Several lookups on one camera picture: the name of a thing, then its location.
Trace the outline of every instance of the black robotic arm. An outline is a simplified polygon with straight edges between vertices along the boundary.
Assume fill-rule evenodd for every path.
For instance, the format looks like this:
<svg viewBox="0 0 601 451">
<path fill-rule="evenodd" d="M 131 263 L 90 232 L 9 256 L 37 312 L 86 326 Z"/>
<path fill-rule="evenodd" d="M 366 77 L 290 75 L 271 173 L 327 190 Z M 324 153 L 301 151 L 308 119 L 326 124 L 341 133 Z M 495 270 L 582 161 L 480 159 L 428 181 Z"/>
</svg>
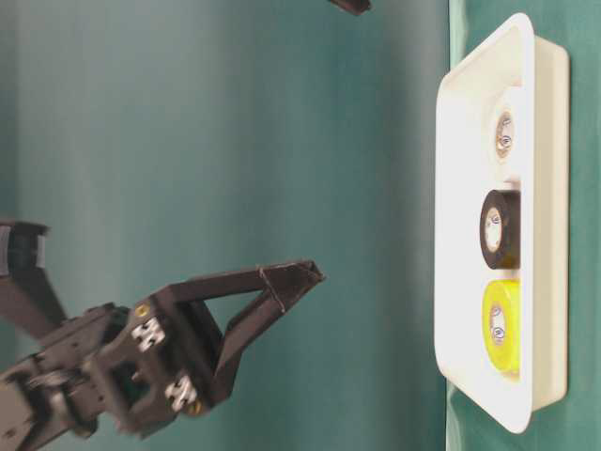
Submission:
<svg viewBox="0 0 601 451">
<path fill-rule="evenodd" d="M 141 437 L 209 412 L 231 395 L 243 351 L 324 278 L 310 260 L 261 266 L 67 319 L 43 270 L 45 233 L 0 222 L 0 315 L 41 347 L 0 374 L 0 451 L 33 451 L 68 430 L 87 438 L 103 412 Z M 254 291 L 222 333 L 205 301 Z"/>
</svg>

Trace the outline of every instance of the teal surface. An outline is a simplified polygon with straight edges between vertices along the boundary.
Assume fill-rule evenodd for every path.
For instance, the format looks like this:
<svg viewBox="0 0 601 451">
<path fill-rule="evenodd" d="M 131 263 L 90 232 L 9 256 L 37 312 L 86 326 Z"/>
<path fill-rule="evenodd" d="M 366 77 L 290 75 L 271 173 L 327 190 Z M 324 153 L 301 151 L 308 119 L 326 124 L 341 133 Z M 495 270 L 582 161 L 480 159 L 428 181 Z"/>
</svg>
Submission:
<svg viewBox="0 0 601 451">
<path fill-rule="evenodd" d="M 567 397 L 535 413 L 530 427 L 521 435 L 507 432 L 461 392 L 451 388 L 447 449 L 599 449 L 601 37 L 598 25 L 601 3 L 594 0 L 452 0 L 450 7 L 451 48 L 462 54 L 471 51 L 505 19 L 519 11 L 530 16 L 536 35 L 562 45 L 570 54 L 570 342 Z"/>
<path fill-rule="evenodd" d="M 328 275 L 211 415 L 142 442 L 104 418 L 88 443 L 49 449 L 443 449 L 448 6 L 374 3 L 355 18 L 325 0 L 0 2 L 0 212 L 53 228 L 48 269 L 72 315 L 257 263 L 310 257 Z M 211 306 L 225 319 L 240 302 Z M 3 361 L 33 344 L 13 348 Z"/>
</svg>

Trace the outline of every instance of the black plastic part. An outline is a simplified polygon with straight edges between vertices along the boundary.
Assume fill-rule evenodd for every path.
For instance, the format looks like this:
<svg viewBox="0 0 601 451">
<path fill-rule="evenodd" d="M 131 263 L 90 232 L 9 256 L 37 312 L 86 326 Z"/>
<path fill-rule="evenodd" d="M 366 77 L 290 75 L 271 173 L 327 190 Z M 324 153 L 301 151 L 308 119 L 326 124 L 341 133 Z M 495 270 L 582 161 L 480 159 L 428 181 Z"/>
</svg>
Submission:
<svg viewBox="0 0 601 451">
<path fill-rule="evenodd" d="M 0 316 L 37 340 L 66 319 L 43 270 L 44 225 L 0 221 Z"/>
<path fill-rule="evenodd" d="M 369 0 L 330 0 L 337 7 L 350 12 L 356 16 L 363 14 L 366 10 L 371 9 L 372 5 Z"/>
<path fill-rule="evenodd" d="M 86 360 L 85 372 L 105 394 L 107 412 L 129 433 L 146 436 L 176 418 L 165 387 L 184 375 L 206 413 L 231 395 L 242 352 L 322 280 L 315 263 L 297 261 L 170 285 L 132 309 L 121 334 Z M 259 290 L 222 334 L 205 301 Z M 165 339 L 140 351 L 132 332 L 151 319 Z M 124 368 L 151 389 L 133 397 Z"/>
<path fill-rule="evenodd" d="M 497 209 L 501 219 L 501 242 L 491 251 L 486 245 L 486 217 Z M 480 247 L 486 264 L 493 270 L 519 268 L 520 194 L 516 190 L 493 190 L 485 198 L 480 213 Z"/>
</svg>

